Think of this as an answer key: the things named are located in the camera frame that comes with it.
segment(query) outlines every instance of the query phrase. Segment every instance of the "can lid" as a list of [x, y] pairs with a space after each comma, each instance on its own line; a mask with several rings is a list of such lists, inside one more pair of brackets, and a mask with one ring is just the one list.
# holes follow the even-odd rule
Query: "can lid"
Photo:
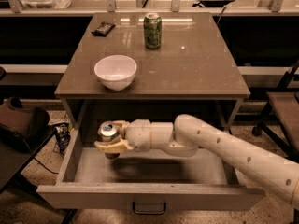
[[147, 19], [158, 19], [160, 18], [159, 14], [156, 12], [150, 12], [146, 15]]

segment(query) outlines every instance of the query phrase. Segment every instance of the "black handle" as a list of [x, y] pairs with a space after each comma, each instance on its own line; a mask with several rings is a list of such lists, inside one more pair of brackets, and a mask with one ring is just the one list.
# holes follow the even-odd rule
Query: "black handle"
[[136, 210], [136, 203], [132, 203], [132, 210], [135, 214], [138, 215], [161, 215], [164, 214], [166, 211], [166, 203], [163, 203], [163, 210], [161, 211], [138, 211]]
[[3, 79], [6, 74], [7, 74], [6, 70], [0, 66], [0, 80]]

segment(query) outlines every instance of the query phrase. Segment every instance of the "soda can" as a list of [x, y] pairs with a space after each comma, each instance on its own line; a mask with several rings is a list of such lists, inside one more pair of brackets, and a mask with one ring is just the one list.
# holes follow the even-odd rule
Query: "soda can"
[[161, 46], [162, 20], [158, 13], [148, 13], [143, 22], [144, 40], [148, 49]]

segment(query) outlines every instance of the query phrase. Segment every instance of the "drawer handle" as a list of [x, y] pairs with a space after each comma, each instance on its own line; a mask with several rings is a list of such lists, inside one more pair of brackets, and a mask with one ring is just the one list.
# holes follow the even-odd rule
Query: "drawer handle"
[[166, 203], [163, 203], [163, 210], [161, 211], [138, 211], [136, 210], [136, 203], [133, 202], [132, 204], [132, 209], [133, 209], [133, 212], [135, 214], [138, 214], [138, 215], [161, 215], [161, 214], [164, 214], [165, 211], [166, 211]]

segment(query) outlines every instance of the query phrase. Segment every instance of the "brown tabletop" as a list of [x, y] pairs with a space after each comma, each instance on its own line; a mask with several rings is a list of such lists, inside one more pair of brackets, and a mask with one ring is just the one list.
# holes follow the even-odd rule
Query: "brown tabletop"
[[[56, 90], [61, 98], [246, 98], [249, 89], [209, 13], [160, 13], [159, 49], [145, 47], [146, 13], [96, 13]], [[102, 21], [116, 27], [107, 37], [93, 36]], [[110, 55], [137, 63], [134, 82], [123, 91], [105, 88], [93, 71]]]

